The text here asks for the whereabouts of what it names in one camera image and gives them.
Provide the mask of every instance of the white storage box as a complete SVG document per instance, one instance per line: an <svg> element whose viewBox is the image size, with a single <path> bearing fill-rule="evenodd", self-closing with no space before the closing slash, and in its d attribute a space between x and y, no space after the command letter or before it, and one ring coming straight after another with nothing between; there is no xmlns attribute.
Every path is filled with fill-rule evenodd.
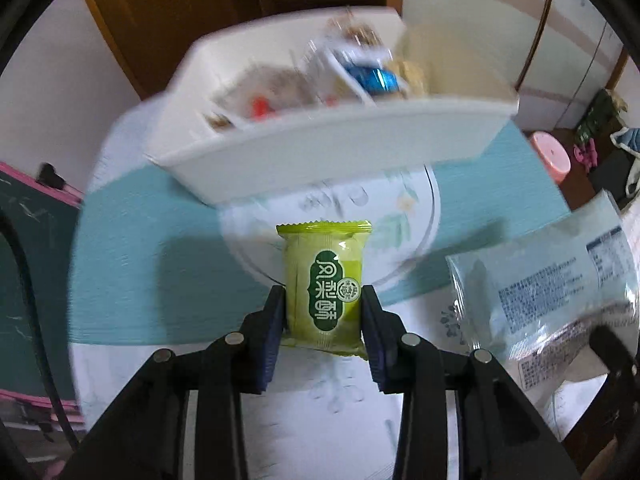
<svg viewBox="0 0 640 480"><path fill-rule="evenodd" d="M169 86L146 154L203 202L215 204L325 179L475 157L518 111L518 97L473 52L429 25L399 44L406 27L393 9L355 7L392 50L425 62L432 95L300 108L244 129L214 131L211 97L252 65L294 67L309 40L343 9L284 14L198 40Z"/></svg>

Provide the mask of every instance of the green chalkboard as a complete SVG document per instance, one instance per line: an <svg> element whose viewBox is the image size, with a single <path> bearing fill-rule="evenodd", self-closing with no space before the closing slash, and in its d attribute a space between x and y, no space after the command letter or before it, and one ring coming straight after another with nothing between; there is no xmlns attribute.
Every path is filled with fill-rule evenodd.
<svg viewBox="0 0 640 480"><path fill-rule="evenodd" d="M76 398L67 344L67 280L78 209L0 172L0 208L31 269L49 364L62 399ZM0 236L0 388L46 397L31 349L17 267Z"/></svg>

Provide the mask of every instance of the wooden door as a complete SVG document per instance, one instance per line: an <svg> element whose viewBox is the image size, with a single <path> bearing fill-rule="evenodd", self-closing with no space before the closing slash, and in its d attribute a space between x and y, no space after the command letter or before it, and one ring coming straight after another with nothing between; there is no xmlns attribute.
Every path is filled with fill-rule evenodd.
<svg viewBox="0 0 640 480"><path fill-rule="evenodd" d="M86 1L142 98L166 87L194 40L262 15L258 0Z"/></svg>

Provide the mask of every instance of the pink stool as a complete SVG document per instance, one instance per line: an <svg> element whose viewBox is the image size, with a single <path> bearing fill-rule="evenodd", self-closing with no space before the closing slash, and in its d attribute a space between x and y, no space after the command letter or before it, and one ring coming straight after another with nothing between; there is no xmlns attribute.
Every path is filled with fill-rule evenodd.
<svg viewBox="0 0 640 480"><path fill-rule="evenodd" d="M530 142L545 165L546 172L556 184L560 184L571 171L571 161L562 144L546 132L533 133Z"/></svg>

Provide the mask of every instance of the green snack wrapper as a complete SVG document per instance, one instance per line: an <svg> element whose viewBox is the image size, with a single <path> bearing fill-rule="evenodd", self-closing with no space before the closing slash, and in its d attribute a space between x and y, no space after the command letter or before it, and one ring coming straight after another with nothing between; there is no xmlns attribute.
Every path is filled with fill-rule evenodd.
<svg viewBox="0 0 640 480"><path fill-rule="evenodd" d="M292 344L338 355L367 353L360 339L362 250L371 224L276 227L285 239L287 323Z"/></svg>

